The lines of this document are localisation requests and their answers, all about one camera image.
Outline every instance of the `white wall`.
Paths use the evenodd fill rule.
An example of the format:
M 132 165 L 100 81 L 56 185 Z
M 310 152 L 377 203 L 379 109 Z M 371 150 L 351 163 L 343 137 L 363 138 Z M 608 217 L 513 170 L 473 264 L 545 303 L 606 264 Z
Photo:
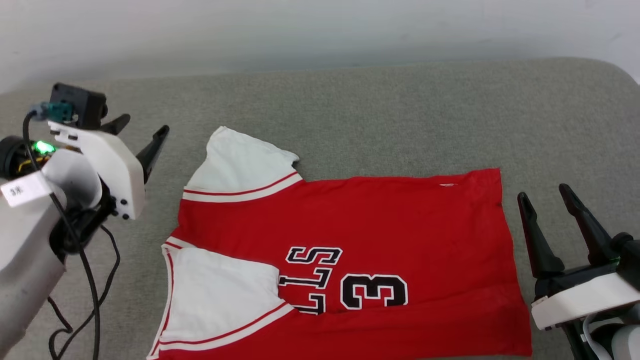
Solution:
M 0 0 L 0 92 L 544 56 L 601 59 L 640 79 L 640 0 Z

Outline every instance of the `label sticker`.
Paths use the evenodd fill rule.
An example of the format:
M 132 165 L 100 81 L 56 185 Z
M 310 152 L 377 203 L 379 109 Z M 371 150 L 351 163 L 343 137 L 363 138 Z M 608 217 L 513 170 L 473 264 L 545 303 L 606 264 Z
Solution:
M 2 184 L 0 190 L 12 208 L 53 192 L 40 171 Z

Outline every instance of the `gray fabric surface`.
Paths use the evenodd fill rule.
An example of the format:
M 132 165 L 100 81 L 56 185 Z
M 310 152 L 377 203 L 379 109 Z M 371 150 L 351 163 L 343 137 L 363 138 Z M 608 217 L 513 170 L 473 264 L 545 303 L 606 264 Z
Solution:
M 551 246 L 567 267 L 586 263 L 587 251 L 564 209 L 560 182 L 570 184 L 611 233 L 640 235 L 640 89 L 607 63 L 573 58 L 427 63 L 80 85 L 107 94 L 109 118 L 131 114 L 121 138 L 134 152 L 161 125 L 172 128 L 147 185 L 143 216 L 107 222 L 122 264 L 101 311 L 101 359 L 146 356 L 166 300 L 159 246 L 176 225 L 182 187 L 220 125 L 295 152 L 301 158 L 297 169 L 308 181 L 500 167 L 504 211 L 527 303 L 534 279 L 518 192 L 529 194 Z M 19 134 L 29 105 L 48 99 L 50 88 L 2 95 L 0 135 Z M 35 124 L 33 133 L 51 139 L 43 125 Z M 87 251 L 101 289 L 114 259 L 111 245 L 100 233 Z M 52 296 L 73 324 L 91 311 L 79 259 L 69 260 Z M 48 336 L 59 327 L 44 306 L 8 359 L 48 359 Z M 89 358 L 92 338 L 89 326 L 67 358 Z M 461 333 L 461 347 L 464 341 Z M 536 359 L 571 357 L 560 330 L 534 329 L 533 345 Z

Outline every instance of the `black cable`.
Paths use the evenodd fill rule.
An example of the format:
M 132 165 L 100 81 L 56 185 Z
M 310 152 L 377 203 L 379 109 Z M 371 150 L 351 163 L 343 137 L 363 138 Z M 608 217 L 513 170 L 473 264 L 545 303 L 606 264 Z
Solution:
M 33 154 L 33 149 L 31 148 L 31 140 L 29 139 L 29 123 L 31 122 L 31 118 L 36 115 L 35 111 L 30 111 L 22 122 L 22 137 L 24 139 L 25 146 L 27 148 L 27 155 L 29 156 L 29 160 L 36 168 L 36 170 L 40 170 L 40 164 L 35 159 L 35 155 Z M 95 313 L 95 333 L 93 336 L 93 360 L 98 360 L 98 354 L 100 352 L 100 307 L 98 305 L 98 291 L 95 287 L 95 280 L 93 279 L 93 274 L 91 272 L 91 267 L 89 266 L 89 261 L 86 258 L 86 254 L 84 253 L 84 249 L 80 244 L 80 239 L 78 234 L 71 225 L 71 221 L 67 218 L 65 214 L 65 210 L 60 204 L 60 200 L 55 193 L 49 194 L 51 201 L 56 206 L 58 213 L 60 213 L 60 218 L 65 223 L 69 235 L 71 235 L 71 240 L 74 243 L 74 246 L 78 249 L 78 253 L 80 254 L 80 260 L 82 260 L 82 264 L 84 267 L 84 271 L 86 272 L 86 277 L 89 281 L 89 289 L 91 290 L 91 298 L 93 301 L 93 312 Z
M 113 268 L 111 268 L 111 272 L 109 273 L 109 276 L 107 277 L 107 282 L 104 285 L 104 290 L 102 291 L 102 295 L 100 296 L 100 300 L 98 301 L 98 306 L 99 307 L 102 306 L 102 303 L 104 302 L 104 299 L 107 298 L 107 294 L 109 293 L 109 289 L 111 287 L 111 283 L 113 282 L 113 276 L 116 274 L 116 270 L 118 270 L 118 265 L 120 265 L 120 252 L 118 251 L 118 246 L 116 245 L 116 240 L 113 237 L 113 234 L 111 234 L 111 231 L 109 231 L 109 229 L 104 227 L 104 225 L 100 225 L 100 228 L 109 236 L 109 239 L 111 239 L 111 244 L 113 245 L 113 251 L 116 253 L 116 261 L 113 264 Z M 69 339 L 67 339 L 65 341 L 65 344 L 62 346 L 62 349 L 60 350 L 60 353 L 58 354 L 58 359 L 60 359 L 62 357 L 62 355 L 65 353 L 65 351 L 67 351 L 67 347 L 71 344 L 71 341 L 75 338 L 76 335 L 78 335 L 78 332 L 81 332 L 82 329 L 84 329 L 84 327 L 87 326 L 87 324 L 91 321 L 93 316 L 94 316 L 94 312 L 92 311 L 91 314 L 82 323 L 82 325 L 80 325 L 76 329 L 76 331 L 74 331 L 74 333 L 71 334 L 71 336 L 69 336 Z
M 115 252 L 116 254 L 116 261 L 113 264 L 113 268 L 111 268 L 111 272 L 109 273 L 109 276 L 107 277 L 107 281 L 104 285 L 104 290 L 102 291 L 102 295 L 100 296 L 100 300 L 98 301 L 98 306 L 102 306 L 102 303 L 107 298 L 107 294 L 109 293 L 109 289 L 111 288 L 111 283 L 113 282 L 113 277 L 116 274 L 116 270 L 118 270 L 118 266 L 120 265 L 120 251 L 118 251 L 118 245 L 116 244 L 116 240 L 113 237 L 113 234 L 111 234 L 111 231 L 109 231 L 109 229 L 107 229 L 104 225 L 100 225 L 100 228 L 109 236 L 109 239 L 111 240 L 111 245 L 113 246 L 113 252 Z M 69 347 L 69 345 L 71 344 L 71 341 L 73 341 L 75 336 L 78 335 L 78 333 L 81 332 L 84 329 L 84 327 L 87 326 L 87 324 L 89 324 L 89 322 L 94 316 L 94 312 L 92 311 L 91 314 L 87 317 L 87 319 L 82 323 L 82 325 L 80 325 L 76 329 L 76 331 L 74 331 L 73 328 L 71 328 L 71 325 L 69 325 L 67 320 L 64 318 L 64 316 L 60 313 L 60 310 L 58 310 L 58 307 L 56 306 L 55 302 L 53 302 L 53 299 L 49 297 L 47 300 L 51 304 L 51 307 L 53 307 L 53 311 L 58 316 L 58 319 L 60 319 L 60 322 L 65 326 L 65 329 L 59 329 L 53 332 L 49 337 L 49 353 L 51 354 L 51 358 L 54 360 L 59 360 L 62 358 L 62 355 L 64 355 L 65 351 L 67 351 L 67 348 Z M 56 354 L 55 339 L 56 339 L 56 336 L 61 332 L 66 332 L 67 334 L 71 334 L 71 332 L 73 332 L 73 334 L 71 334 L 69 339 L 65 341 L 65 344 L 62 346 L 62 349 L 60 350 L 60 352 Z

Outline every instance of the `red jersey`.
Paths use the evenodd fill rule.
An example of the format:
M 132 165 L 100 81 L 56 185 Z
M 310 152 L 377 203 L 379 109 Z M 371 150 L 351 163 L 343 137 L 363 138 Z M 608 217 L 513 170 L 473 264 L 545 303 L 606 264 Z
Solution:
M 531 354 L 499 170 L 306 182 L 297 159 L 211 136 L 150 359 Z

